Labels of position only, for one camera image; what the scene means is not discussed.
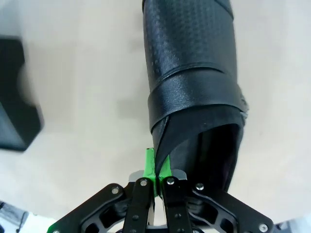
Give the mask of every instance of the black cylindrical object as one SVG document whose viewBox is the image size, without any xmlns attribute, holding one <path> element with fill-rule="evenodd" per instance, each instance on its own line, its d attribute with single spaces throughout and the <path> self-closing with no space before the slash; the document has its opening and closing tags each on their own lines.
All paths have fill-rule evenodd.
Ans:
<svg viewBox="0 0 311 233">
<path fill-rule="evenodd" d="M 229 0 L 145 0 L 143 27 L 156 174 L 169 155 L 188 179 L 227 190 L 247 111 Z"/>
</svg>

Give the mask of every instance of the textured leather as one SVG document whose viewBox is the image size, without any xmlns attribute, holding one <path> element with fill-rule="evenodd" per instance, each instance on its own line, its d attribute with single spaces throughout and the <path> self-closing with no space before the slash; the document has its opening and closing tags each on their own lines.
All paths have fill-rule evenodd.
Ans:
<svg viewBox="0 0 311 233">
<path fill-rule="evenodd" d="M 143 27 L 156 173 L 170 155 L 194 182 L 227 189 L 247 111 L 230 2 L 145 0 Z"/>
<path fill-rule="evenodd" d="M 0 38 L 0 148 L 26 150 L 41 130 L 37 109 L 27 105 L 17 89 L 24 63 L 21 42 Z"/>
</svg>

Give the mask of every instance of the silver screw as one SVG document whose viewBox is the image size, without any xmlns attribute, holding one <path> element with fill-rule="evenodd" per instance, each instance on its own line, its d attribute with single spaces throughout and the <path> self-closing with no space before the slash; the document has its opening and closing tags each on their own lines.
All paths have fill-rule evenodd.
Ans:
<svg viewBox="0 0 311 233">
<path fill-rule="evenodd" d="M 259 230 L 261 232 L 267 232 L 268 231 L 268 226 L 266 224 L 262 223 L 262 224 L 259 225 Z"/>
<path fill-rule="evenodd" d="M 197 184 L 195 185 L 195 188 L 196 188 L 197 190 L 199 190 L 199 191 L 202 191 L 202 190 L 204 189 L 204 185 L 203 185 L 202 183 L 197 183 Z"/>
<path fill-rule="evenodd" d="M 117 194 L 119 192 L 119 188 L 115 187 L 111 190 L 112 194 Z"/>
<path fill-rule="evenodd" d="M 142 180 L 142 181 L 140 182 L 140 185 L 141 185 L 141 186 L 146 186 L 146 185 L 147 185 L 147 181 L 146 181 L 146 180 Z"/>
<path fill-rule="evenodd" d="M 172 185 L 172 184 L 175 183 L 175 181 L 174 181 L 173 178 L 168 178 L 167 181 L 166 181 L 166 183 L 167 183 L 168 185 Z"/>
</svg>

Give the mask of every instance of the beige tabletop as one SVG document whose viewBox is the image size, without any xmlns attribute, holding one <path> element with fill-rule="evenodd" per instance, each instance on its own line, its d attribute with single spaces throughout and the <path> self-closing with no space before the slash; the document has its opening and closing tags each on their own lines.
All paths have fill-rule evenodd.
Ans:
<svg viewBox="0 0 311 233">
<path fill-rule="evenodd" d="M 280 222 L 311 211 L 311 1 L 233 0 L 250 112 L 229 193 Z M 45 125 L 0 150 L 0 200 L 60 218 L 127 184 L 151 147 L 141 0 L 0 0 Z"/>
</svg>

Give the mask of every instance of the white table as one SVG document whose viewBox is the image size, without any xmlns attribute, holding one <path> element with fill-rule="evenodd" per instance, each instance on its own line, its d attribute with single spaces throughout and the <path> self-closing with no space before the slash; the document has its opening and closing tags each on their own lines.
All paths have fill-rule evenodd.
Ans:
<svg viewBox="0 0 311 233">
<path fill-rule="evenodd" d="M 280 222 L 311 211 L 311 1 L 233 8 L 250 112 L 229 192 Z M 60 218 L 126 185 L 153 145 L 141 0 L 0 0 L 0 33 L 22 36 L 45 120 L 26 152 L 0 150 L 0 200 Z"/>
</svg>

